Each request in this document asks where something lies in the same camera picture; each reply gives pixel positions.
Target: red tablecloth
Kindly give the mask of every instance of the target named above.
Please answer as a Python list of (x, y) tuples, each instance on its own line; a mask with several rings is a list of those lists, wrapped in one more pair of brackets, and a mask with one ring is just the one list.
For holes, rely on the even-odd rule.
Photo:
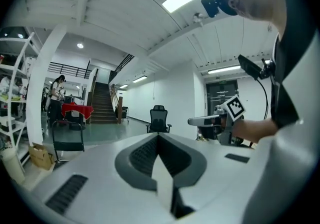
[(65, 117), (66, 112), (68, 111), (78, 111), (87, 120), (89, 117), (91, 117), (91, 113), (94, 111), (94, 108), (92, 106), (63, 103), (62, 110), (61, 110), (62, 115)]

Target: cardboard box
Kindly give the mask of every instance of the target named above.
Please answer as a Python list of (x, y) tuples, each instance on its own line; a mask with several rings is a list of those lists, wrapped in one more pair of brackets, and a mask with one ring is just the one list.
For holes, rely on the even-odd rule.
[(29, 154), (32, 163), (39, 168), (49, 170), (54, 163), (53, 155), (43, 145), (33, 143), (33, 146), (29, 146)]

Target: staircase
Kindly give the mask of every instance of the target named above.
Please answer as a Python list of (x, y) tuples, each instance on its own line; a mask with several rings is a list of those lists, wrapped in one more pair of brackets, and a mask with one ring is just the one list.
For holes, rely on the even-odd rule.
[(94, 86), (91, 114), (92, 124), (116, 124), (117, 117), (111, 103), (109, 86), (96, 82)]

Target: balcony railing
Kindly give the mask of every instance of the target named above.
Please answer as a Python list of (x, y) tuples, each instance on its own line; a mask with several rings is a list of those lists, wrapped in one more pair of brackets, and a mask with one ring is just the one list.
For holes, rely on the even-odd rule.
[(56, 63), (56, 62), (50, 62), (48, 71), (62, 74), (62, 75), (69, 75), (77, 78), (89, 79), (89, 75), (92, 70), (88, 70), (88, 69), (80, 68), (76, 66), (69, 66), (65, 64)]
[(132, 56), (131, 54), (128, 54), (123, 61), (119, 64), (119, 66), (115, 69), (115, 71), (110, 72), (109, 76), (109, 83), (116, 77), (116, 75), (124, 68), (125, 65), (127, 65), (135, 56)]

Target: office chair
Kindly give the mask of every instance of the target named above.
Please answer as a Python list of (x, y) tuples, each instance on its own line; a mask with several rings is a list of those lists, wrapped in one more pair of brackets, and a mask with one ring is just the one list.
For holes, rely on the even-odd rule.
[(147, 133), (170, 133), (171, 124), (166, 125), (168, 111), (162, 105), (155, 105), (150, 110), (151, 123), (146, 125)]
[[(79, 126), (80, 130), (80, 142), (62, 142), (62, 141), (56, 141), (55, 140), (55, 127), (58, 124), (69, 124), (69, 125), (77, 125)], [(85, 146), (84, 146), (84, 137), (83, 137), (83, 132), (82, 132), (82, 127), (79, 123), (77, 122), (69, 122), (67, 120), (57, 120), (53, 122), (52, 124), (52, 142), (53, 142), (53, 148), (54, 148), (54, 153), (56, 157), (56, 166), (54, 169), (58, 168), (59, 166), (62, 165), (61, 162), (68, 162), (68, 160), (59, 160), (58, 153), (57, 151), (85, 151)]]

